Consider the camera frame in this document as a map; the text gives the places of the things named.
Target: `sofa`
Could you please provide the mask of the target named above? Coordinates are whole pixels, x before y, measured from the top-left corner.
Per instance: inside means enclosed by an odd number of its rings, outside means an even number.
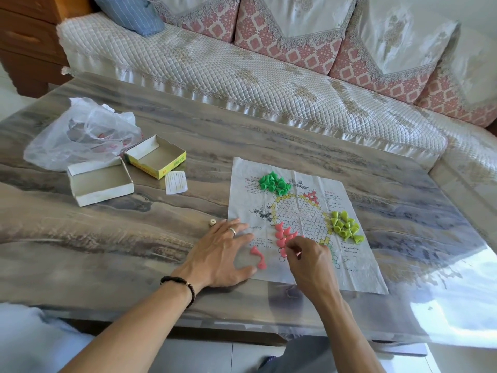
[[[497,251],[492,39],[402,0],[144,2],[164,21],[153,35],[110,12],[61,23],[65,72],[410,157]]]

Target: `table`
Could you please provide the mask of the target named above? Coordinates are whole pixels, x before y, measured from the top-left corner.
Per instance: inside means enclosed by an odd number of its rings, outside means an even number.
[[[79,208],[65,173],[22,158],[74,96],[187,150],[188,192],[129,166],[134,194]],[[497,347],[497,257],[413,160],[94,74],[1,124],[0,301],[115,319],[227,216],[234,156],[344,183],[390,292],[342,293],[367,338]],[[325,334],[300,291],[257,280],[207,288],[178,325]]]

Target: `yellow box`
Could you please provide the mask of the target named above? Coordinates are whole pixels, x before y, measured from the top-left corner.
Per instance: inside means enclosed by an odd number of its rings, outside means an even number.
[[[167,140],[153,135],[124,152],[129,163],[161,179],[186,159],[186,151]]]

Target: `white plastic bag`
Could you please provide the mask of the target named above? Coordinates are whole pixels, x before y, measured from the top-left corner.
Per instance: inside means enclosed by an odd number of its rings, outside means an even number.
[[[89,98],[71,98],[71,107],[24,150],[24,159],[43,169],[64,171],[85,161],[108,161],[142,139],[132,112],[117,114]]]

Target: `cardboard box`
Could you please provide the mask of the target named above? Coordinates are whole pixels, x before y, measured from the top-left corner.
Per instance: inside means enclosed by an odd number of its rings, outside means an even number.
[[[88,161],[67,167],[72,195],[80,207],[135,192],[121,157],[101,162]]]
[[[161,179],[186,159],[186,151],[153,135],[124,153],[129,163]]]

